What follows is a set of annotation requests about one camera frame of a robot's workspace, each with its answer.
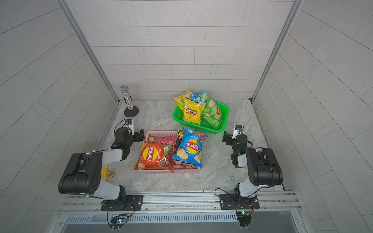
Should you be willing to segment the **pink Lay's chip bag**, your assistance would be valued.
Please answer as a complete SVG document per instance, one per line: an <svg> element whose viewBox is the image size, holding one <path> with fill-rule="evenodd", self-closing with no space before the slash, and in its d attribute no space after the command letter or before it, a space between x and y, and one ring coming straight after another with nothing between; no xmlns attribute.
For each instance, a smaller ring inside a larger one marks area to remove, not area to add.
<svg viewBox="0 0 373 233"><path fill-rule="evenodd" d="M148 138L148 142L175 146L176 139L177 139L177 136L167 136L167 137L152 137L151 136Z"/></svg>

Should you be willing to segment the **black yellow chip bag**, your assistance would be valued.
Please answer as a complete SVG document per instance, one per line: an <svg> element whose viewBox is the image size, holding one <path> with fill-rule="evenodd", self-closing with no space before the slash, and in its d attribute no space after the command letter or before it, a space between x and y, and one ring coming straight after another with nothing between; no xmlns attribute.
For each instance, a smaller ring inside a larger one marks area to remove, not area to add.
<svg viewBox="0 0 373 233"><path fill-rule="evenodd" d="M184 133L182 131L178 131L177 138L176 138L176 145L175 145L175 152L179 149L179 146L181 144L182 138ZM176 170L196 170L198 167L192 163L183 162L180 160L174 159L174 165L176 166Z"/></svg>

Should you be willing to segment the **blue tomato Lay's chip bag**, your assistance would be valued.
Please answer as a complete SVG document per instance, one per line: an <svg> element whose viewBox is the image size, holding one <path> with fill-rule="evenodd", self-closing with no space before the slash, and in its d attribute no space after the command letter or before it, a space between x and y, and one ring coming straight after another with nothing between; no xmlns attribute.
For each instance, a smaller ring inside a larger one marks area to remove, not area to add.
<svg viewBox="0 0 373 233"><path fill-rule="evenodd" d="M202 148L208 135L189 127L183 127L184 133L173 159L203 168Z"/></svg>

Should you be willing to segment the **green plastic basket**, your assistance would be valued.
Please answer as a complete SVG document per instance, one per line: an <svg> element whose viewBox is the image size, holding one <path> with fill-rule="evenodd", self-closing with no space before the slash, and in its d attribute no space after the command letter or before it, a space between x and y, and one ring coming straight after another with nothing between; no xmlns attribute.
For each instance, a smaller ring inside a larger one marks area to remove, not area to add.
<svg viewBox="0 0 373 233"><path fill-rule="evenodd" d="M174 120L176 120L179 124L183 126L186 126L186 127L198 130L198 131L210 133L210 134L217 134L225 130L225 127L228 121L228 116L229 116L229 107L226 104L221 103L221 102L216 102L216 105L219 107L222 113L222 122L221 122L219 129L212 129L211 125L205 119L201 121L201 125L183 121L182 120L183 111L178 106L175 108L173 112L173 118Z"/></svg>

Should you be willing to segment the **yellow lay's chip bag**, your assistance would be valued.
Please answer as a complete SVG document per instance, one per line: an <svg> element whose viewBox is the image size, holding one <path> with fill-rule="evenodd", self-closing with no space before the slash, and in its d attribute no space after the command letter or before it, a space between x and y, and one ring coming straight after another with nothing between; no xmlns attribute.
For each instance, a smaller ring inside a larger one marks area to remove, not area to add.
<svg viewBox="0 0 373 233"><path fill-rule="evenodd" d="M188 100L191 100L191 94L192 94L191 90L188 89L184 94L174 98L174 100L177 103L177 106L181 110L183 110L184 98L187 98Z"/></svg>
<svg viewBox="0 0 373 233"><path fill-rule="evenodd" d="M192 100L184 98L183 120L191 122L193 124L201 125L201 116L205 106L205 103L195 103Z"/></svg>

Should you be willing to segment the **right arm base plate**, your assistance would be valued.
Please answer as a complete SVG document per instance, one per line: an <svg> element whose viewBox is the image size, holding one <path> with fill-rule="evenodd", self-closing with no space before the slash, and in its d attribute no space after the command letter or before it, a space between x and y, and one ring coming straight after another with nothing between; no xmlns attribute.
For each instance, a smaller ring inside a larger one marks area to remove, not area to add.
<svg viewBox="0 0 373 233"><path fill-rule="evenodd" d="M222 210L257 210L260 208L257 196L242 197L237 190L234 193L228 193L222 190L221 194L215 195L220 199L220 207Z"/></svg>

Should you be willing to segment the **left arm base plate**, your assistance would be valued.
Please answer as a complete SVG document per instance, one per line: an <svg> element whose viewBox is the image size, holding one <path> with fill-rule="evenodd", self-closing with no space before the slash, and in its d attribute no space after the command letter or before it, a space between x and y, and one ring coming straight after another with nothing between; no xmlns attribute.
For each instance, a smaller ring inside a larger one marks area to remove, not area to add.
<svg viewBox="0 0 373 233"><path fill-rule="evenodd" d="M102 201L101 211L140 211L143 195L127 195L125 188L120 185L119 197L113 201Z"/></svg>

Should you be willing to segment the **light blue Lay's chip bag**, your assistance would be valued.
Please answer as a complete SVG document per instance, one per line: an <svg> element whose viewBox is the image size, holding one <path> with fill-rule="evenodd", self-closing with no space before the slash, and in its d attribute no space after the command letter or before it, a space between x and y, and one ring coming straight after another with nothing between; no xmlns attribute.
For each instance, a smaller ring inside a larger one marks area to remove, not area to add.
<svg viewBox="0 0 373 233"><path fill-rule="evenodd" d="M203 91L199 95L190 94L191 100L195 103L207 103L208 94L207 91Z"/></svg>

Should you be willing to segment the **red Lay's chip bag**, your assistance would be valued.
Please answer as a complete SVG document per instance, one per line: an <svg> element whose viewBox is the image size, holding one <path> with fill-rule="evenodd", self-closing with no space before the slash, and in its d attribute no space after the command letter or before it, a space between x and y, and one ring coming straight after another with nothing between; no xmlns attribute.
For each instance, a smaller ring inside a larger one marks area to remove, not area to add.
<svg viewBox="0 0 373 233"><path fill-rule="evenodd" d="M174 173L174 146L143 140L134 170L168 170Z"/></svg>

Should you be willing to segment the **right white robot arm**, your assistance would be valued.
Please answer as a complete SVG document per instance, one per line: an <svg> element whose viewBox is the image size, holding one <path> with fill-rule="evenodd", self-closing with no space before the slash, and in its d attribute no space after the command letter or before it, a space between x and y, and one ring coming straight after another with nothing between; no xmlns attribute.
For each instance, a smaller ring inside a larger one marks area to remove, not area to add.
<svg viewBox="0 0 373 233"><path fill-rule="evenodd" d="M234 198L253 198L261 189L283 183L283 173L271 148L255 148L245 134L234 131L232 135L224 132L222 141L231 146L231 162L236 168L247 169L248 178L238 183Z"/></svg>

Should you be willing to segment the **green Lay's chip bag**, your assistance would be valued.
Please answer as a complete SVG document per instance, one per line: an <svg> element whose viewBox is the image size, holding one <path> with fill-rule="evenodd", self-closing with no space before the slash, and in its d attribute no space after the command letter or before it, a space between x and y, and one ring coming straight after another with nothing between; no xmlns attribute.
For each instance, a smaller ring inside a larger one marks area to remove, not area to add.
<svg viewBox="0 0 373 233"><path fill-rule="evenodd" d="M202 112L202 116L213 129L220 128L223 114L218 105L210 97L207 98L207 103Z"/></svg>

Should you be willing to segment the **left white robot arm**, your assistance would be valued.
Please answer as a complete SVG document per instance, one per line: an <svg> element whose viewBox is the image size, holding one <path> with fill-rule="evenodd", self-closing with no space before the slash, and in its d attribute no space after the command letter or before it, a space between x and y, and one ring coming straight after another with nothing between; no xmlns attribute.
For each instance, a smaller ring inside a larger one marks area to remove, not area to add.
<svg viewBox="0 0 373 233"><path fill-rule="evenodd" d="M90 153L74 153L58 184L61 194L89 195L104 201L125 200L126 194L121 185L111 184L102 177L106 165L125 160L130 147L145 138L144 130L138 133L127 127L115 131L115 142L106 150Z"/></svg>

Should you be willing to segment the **yellow Lay's chip bag front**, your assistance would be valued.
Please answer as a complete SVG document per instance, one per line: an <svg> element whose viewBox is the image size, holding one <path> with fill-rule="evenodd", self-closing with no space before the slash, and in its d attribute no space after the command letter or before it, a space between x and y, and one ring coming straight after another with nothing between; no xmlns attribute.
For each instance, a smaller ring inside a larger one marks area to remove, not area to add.
<svg viewBox="0 0 373 233"><path fill-rule="evenodd" d="M191 90L188 89L184 94L174 98L174 100L177 103L177 106L181 110L183 110L184 98L187 98L188 100L191 100L191 94L192 94Z"/></svg>

